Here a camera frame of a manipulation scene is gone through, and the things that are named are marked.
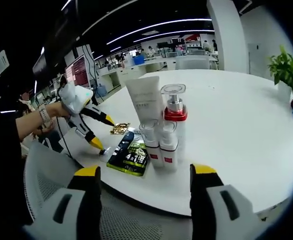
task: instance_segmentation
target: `white robotic arm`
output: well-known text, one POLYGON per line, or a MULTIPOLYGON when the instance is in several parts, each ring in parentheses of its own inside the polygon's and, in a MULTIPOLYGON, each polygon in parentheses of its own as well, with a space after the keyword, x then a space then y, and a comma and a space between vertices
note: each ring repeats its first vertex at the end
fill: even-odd
POLYGON ((96 119, 104 124, 114 126, 109 115, 100 111, 92 102, 93 92, 83 86, 69 82, 59 93, 63 107, 70 113, 70 121, 76 126, 75 132, 93 147, 104 150, 101 141, 84 122, 82 114, 96 119))

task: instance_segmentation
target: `skincare bottle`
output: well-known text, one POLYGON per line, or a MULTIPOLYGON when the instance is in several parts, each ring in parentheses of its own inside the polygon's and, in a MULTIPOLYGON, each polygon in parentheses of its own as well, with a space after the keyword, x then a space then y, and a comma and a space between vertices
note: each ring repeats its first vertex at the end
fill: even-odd
POLYGON ((164 168, 169 172, 175 172, 178 169, 177 148, 179 140, 176 136, 177 124, 174 122, 165 122, 161 130, 160 150, 164 163, 164 168))
POLYGON ((164 96, 166 107, 163 111, 164 120, 176 122, 176 136, 178 138, 178 161, 183 162, 186 150, 186 122, 188 118, 187 106, 182 96, 186 92, 184 84, 168 84, 161 88, 161 94, 164 96))
POLYGON ((149 159, 154 168, 163 168, 164 163, 161 156, 159 140, 156 136, 156 128, 158 121, 156 119, 149 119, 143 121, 139 129, 142 133, 145 148, 149 159))
POLYGON ((125 82, 140 123, 148 119, 161 121, 163 118, 159 81, 159 76, 150 76, 125 82))

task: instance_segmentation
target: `white tube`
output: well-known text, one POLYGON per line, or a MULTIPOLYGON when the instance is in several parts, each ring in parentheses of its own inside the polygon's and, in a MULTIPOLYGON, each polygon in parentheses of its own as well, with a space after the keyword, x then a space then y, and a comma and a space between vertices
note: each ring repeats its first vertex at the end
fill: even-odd
POLYGON ((149 119, 162 121, 164 107, 159 81, 158 76, 150 76, 125 83, 140 123, 149 119))

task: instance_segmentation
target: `small white bottle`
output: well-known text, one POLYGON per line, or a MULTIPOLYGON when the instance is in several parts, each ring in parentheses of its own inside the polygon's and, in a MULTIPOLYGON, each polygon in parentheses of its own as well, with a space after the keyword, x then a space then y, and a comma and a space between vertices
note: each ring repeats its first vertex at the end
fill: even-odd
POLYGON ((178 169, 178 145, 179 140, 175 130, 176 122, 166 122, 163 126, 160 138, 160 150, 164 163, 164 168, 169 172, 175 172, 178 169))
POLYGON ((188 110, 184 98, 180 96, 186 92, 184 84, 168 84, 161 88, 161 94, 166 98, 166 107, 163 111, 164 120, 176 122, 175 134, 178 139, 178 162, 185 160, 186 153, 186 130, 185 125, 188 118, 188 110))
POLYGON ((156 119, 148 119, 140 124, 140 131, 144 140, 148 157, 154 168, 163 168, 164 163, 161 156, 160 144, 156 135, 158 121, 156 119))

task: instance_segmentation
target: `green packet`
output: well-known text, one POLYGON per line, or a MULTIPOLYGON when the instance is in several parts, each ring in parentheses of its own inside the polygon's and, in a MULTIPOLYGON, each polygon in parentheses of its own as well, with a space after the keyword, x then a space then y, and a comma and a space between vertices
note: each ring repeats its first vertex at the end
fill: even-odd
POLYGON ((143 176, 148 161, 149 157, 142 136, 130 130, 125 134, 106 165, 127 174, 143 176))

